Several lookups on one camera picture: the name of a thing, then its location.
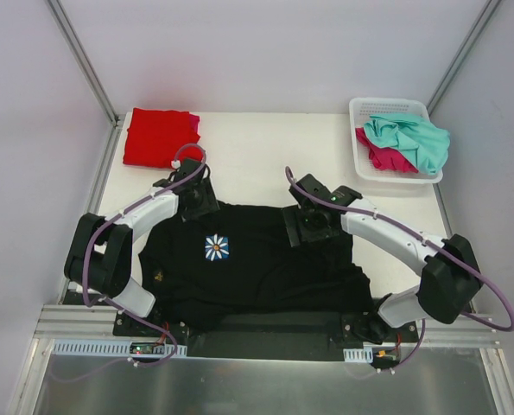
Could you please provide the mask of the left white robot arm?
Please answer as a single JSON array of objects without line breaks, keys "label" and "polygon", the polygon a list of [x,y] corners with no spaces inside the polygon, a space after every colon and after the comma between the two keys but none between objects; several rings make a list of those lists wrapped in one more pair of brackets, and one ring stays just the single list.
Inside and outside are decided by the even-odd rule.
[{"label": "left white robot arm", "polygon": [[153,309],[155,296],[132,277],[134,244],[163,220],[194,220],[219,210],[208,165],[191,158],[176,165],[126,207],[81,216],[64,265],[65,277],[84,293],[96,291],[101,300],[133,314],[133,326],[145,336],[161,330],[163,317]]}]

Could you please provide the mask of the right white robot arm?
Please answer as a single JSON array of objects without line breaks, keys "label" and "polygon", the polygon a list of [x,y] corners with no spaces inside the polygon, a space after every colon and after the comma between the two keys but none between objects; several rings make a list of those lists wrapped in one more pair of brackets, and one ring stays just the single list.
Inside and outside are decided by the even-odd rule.
[{"label": "right white robot arm", "polygon": [[310,174],[301,180],[289,169],[285,174],[289,192],[297,201],[288,215],[288,228],[299,241],[331,232],[359,237],[398,259],[420,278],[419,284],[383,297],[367,317],[375,339],[388,341],[401,326],[414,320],[432,318],[451,324],[464,315],[483,286],[466,238],[454,235],[444,239],[419,231],[382,213],[356,190],[341,186],[331,192]]}]

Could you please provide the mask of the black daisy t-shirt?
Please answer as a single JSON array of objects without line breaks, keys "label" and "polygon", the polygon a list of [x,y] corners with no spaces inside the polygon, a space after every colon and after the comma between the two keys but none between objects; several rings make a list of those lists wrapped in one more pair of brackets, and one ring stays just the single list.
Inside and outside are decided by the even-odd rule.
[{"label": "black daisy t-shirt", "polygon": [[370,311],[352,236],[292,246],[278,207],[220,203],[197,220],[164,220],[139,254],[143,288],[169,323],[210,331],[230,315]]}]

